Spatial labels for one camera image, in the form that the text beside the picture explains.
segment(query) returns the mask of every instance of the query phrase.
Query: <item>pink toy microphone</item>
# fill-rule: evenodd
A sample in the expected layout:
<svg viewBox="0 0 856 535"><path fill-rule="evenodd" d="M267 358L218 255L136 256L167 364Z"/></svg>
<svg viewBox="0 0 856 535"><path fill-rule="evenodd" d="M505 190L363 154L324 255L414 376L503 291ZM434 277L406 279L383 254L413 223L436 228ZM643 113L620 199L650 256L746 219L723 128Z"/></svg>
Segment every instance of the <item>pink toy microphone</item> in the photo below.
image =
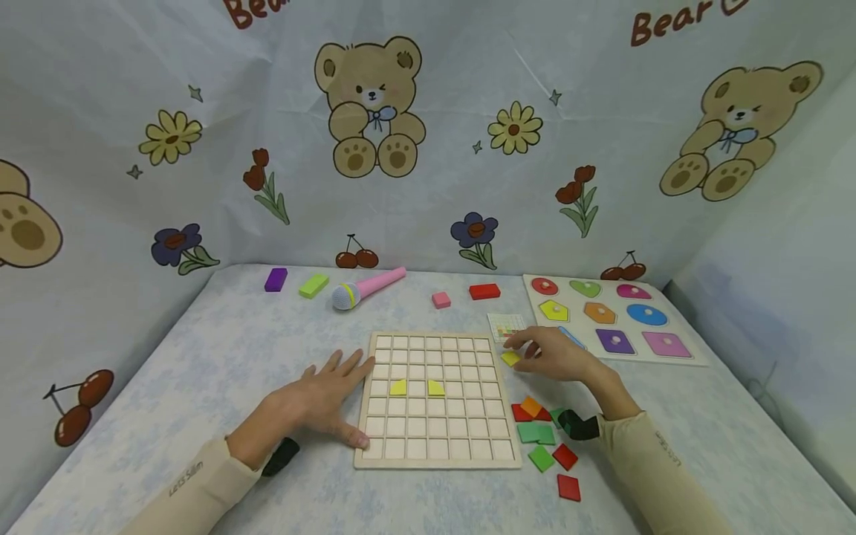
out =
<svg viewBox="0 0 856 535"><path fill-rule="evenodd" d="M403 267L375 275L359 282L343 282L333 290L333 307L339 310L351 310L360 301L374 294L381 288L386 288L393 282L403 278L407 270Z"/></svg>

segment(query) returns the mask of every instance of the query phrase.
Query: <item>purple square puzzle piece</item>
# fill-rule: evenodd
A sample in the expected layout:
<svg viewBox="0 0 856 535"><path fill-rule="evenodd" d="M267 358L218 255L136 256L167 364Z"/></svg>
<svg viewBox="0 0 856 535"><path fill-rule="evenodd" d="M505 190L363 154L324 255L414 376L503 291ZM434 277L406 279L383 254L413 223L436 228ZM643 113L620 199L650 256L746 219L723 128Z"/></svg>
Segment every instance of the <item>purple square puzzle piece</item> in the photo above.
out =
<svg viewBox="0 0 856 535"><path fill-rule="evenodd" d="M595 331L597 332L597 337L600 338L600 343L603 344L603 348L608 352L636 354L636 350L633 349L633 345L631 345L627 339L627 335L623 331L614 329L595 329Z"/></svg>
<svg viewBox="0 0 856 535"><path fill-rule="evenodd" d="M684 342L681 342L677 335L670 332L643 332L642 336L651 346L651 351L661 357L681 357L683 359L693 357Z"/></svg>
<svg viewBox="0 0 856 535"><path fill-rule="evenodd" d="M274 268L270 270L268 280L265 282L265 292L278 292L282 289L285 283L285 277L288 276L288 270L285 268Z"/></svg>

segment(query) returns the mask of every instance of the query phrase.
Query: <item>microphone head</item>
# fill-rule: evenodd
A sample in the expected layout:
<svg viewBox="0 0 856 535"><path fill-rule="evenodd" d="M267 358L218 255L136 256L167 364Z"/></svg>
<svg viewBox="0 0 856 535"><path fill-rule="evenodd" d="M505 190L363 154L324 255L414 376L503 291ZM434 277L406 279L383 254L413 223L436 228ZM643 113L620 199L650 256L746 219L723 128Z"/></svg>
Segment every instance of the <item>microphone head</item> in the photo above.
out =
<svg viewBox="0 0 856 535"><path fill-rule="evenodd" d="M351 310L360 303L360 291L353 282L344 282L333 289L333 307Z"/></svg>

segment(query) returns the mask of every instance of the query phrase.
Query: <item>yellow flower print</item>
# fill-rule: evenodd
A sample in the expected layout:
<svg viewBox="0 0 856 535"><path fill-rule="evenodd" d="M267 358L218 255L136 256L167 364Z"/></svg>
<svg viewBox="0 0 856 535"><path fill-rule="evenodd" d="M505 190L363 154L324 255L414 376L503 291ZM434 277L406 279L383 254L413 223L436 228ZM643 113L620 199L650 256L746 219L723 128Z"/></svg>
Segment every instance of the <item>yellow flower print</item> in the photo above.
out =
<svg viewBox="0 0 856 535"><path fill-rule="evenodd" d="M150 124L146 127L149 140L140 144L140 152L149 155L152 165L158 165L164 158L168 163L177 162L178 155L188 154L190 144L202 137L202 125L199 121L187 122L183 111L171 116L168 111L160 110L158 120L160 126Z"/></svg>
<svg viewBox="0 0 856 535"><path fill-rule="evenodd" d="M511 116L506 110L499 110L496 120L488 126L487 133L493 136L490 142L491 149L502 147L502 152L511 154L514 151L526 154L529 145L536 145L541 136L538 129L544 124L541 119L533 117L535 109L527 106L520 109L520 102L511 104Z"/></svg>

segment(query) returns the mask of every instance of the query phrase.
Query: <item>teddy bear print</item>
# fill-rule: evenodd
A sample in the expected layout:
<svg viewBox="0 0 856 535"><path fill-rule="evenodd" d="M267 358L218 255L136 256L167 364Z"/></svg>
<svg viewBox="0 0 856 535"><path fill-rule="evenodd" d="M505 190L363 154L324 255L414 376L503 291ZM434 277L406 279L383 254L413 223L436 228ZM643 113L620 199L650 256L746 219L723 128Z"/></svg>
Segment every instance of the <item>teddy bear print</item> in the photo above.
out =
<svg viewBox="0 0 856 535"><path fill-rule="evenodd" d="M30 199L30 180L16 165L0 160L0 266L47 264L62 247L62 232L51 214Z"/></svg>
<svg viewBox="0 0 856 535"><path fill-rule="evenodd" d="M734 197L776 151L770 138L788 124L797 104L811 95L823 78L815 62L784 70L732 68L704 92L701 123L660 180L666 195L701 187L709 201Z"/></svg>
<svg viewBox="0 0 856 535"><path fill-rule="evenodd" d="M338 141L333 163L339 173L359 178L376 165L396 177L413 170L416 145L425 139L425 124L408 112L421 66L419 47L406 37L383 46L321 47L315 81L330 105L330 133Z"/></svg>

